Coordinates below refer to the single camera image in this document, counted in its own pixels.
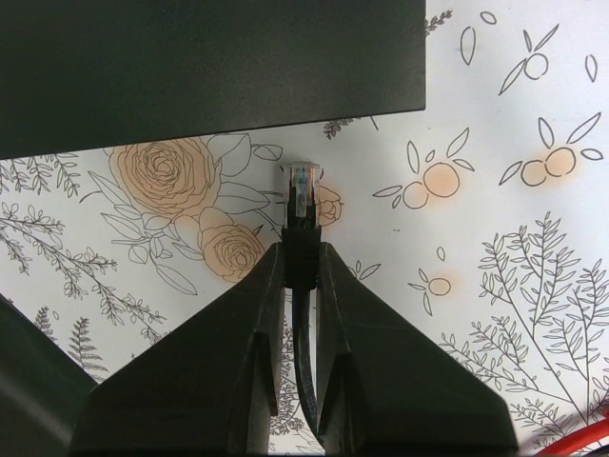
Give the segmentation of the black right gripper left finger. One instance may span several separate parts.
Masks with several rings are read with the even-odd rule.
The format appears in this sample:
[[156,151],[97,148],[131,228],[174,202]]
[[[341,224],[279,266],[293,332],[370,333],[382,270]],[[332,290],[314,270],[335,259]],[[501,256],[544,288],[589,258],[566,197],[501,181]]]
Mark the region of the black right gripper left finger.
[[72,456],[265,456],[278,413],[284,253],[97,386]]

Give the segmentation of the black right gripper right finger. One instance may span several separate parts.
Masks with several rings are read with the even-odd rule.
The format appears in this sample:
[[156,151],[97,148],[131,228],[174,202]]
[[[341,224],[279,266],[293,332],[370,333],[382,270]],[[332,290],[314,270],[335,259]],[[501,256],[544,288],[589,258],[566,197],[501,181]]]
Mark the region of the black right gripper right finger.
[[318,430],[329,456],[515,456],[499,394],[321,246]]

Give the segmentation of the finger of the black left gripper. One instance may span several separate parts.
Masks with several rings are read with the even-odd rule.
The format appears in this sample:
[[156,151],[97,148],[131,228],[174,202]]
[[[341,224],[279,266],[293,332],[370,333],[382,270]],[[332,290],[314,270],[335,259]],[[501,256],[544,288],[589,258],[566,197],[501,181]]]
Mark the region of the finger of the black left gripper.
[[97,383],[6,298],[1,299],[1,454],[67,456]]

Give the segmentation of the black network switch with ports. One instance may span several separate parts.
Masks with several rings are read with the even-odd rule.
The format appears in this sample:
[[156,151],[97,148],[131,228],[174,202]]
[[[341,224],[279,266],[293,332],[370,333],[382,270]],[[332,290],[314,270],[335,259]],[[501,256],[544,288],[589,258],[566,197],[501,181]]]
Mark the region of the black network switch with ports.
[[423,1],[5,1],[1,155],[425,106]]

